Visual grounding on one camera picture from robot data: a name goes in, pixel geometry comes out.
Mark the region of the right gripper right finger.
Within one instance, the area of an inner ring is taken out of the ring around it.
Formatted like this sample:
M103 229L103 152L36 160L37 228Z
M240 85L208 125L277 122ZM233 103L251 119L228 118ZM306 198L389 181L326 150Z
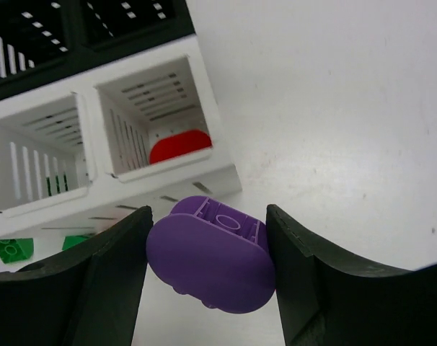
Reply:
M366 259L277 205L266 226L287 345L437 345L437 264L404 270Z

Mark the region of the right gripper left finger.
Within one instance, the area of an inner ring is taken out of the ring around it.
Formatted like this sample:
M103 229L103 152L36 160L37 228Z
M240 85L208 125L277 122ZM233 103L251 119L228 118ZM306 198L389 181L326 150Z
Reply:
M131 345L152 226L144 206L66 251L0 272L0 345Z

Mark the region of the purple oval lego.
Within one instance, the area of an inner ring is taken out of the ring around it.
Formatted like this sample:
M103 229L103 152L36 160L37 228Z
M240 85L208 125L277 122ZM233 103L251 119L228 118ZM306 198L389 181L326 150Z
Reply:
M206 196L177 202L146 241L157 277L209 309L246 314L275 291L275 266L263 221Z

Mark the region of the red oval lego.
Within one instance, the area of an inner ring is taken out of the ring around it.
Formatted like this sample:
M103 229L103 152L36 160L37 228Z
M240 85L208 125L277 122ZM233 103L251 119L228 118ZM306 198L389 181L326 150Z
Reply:
M178 156L212 147L210 136L201 130L187 130L158 141L149 154L149 163L157 164Z

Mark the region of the small green slope lego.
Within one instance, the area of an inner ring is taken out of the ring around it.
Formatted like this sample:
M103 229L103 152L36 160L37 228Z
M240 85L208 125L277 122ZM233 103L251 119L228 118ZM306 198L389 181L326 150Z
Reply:
M67 249L70 249L77 244L80 244L84 241L86 241L89 238L92 238L94 234L83 234L78 236L66 236L63 241L62 250L66 251Z

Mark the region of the green lego by bin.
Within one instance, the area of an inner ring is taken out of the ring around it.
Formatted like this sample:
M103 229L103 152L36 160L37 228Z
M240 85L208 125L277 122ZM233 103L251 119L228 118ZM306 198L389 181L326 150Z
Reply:
M34 240L0 239L0 259L4 264L22 262L34 254Z

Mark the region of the white double bin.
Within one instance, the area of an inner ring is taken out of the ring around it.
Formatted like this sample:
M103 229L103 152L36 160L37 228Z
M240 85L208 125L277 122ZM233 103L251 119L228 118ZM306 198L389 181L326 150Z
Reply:
M211 148L149 163L195 129ZM0 239L101 232L241 188L196 35L0 101Z

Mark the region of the black double bin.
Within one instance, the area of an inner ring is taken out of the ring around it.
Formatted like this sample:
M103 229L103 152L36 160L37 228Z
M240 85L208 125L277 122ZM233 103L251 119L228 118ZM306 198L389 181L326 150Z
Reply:
M0 101L193 34L185 1L0 1Z

